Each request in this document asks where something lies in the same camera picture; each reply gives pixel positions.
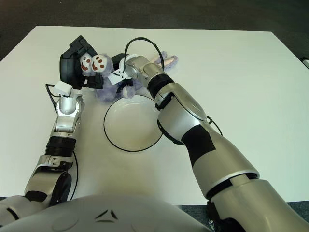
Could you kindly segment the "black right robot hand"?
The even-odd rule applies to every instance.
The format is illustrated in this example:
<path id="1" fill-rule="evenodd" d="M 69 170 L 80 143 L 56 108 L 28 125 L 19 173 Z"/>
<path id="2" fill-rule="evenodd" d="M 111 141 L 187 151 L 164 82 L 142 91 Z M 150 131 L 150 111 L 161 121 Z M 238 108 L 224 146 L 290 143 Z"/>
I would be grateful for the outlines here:
<path id="1" fill-rule="evenodd" d="M 133 80 L 123 72 L 124 58 L 126 54 L 120 53 L 112 57 L 114 70 L 108 76 L 108 79 L 112 85 L 117 85 L 117 93 L 122 93 L 122 90 L 126 86 L 133 86 Z"/>

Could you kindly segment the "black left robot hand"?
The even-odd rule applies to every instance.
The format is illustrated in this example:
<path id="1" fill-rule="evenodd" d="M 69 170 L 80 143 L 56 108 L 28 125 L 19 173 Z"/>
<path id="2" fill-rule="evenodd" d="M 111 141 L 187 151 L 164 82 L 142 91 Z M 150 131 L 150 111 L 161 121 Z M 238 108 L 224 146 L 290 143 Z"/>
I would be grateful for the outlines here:
<path id="1" fill-rule="evenodd" d="M 97 55 L 83 36 L 70 43 L 69 49 L 60 56 L 60 82 L 54 89 L 63 97 L 70 97 L 72 90 L 82 87 L 103 89 L 103 78 L 93 70 L 92 58 Z"/>

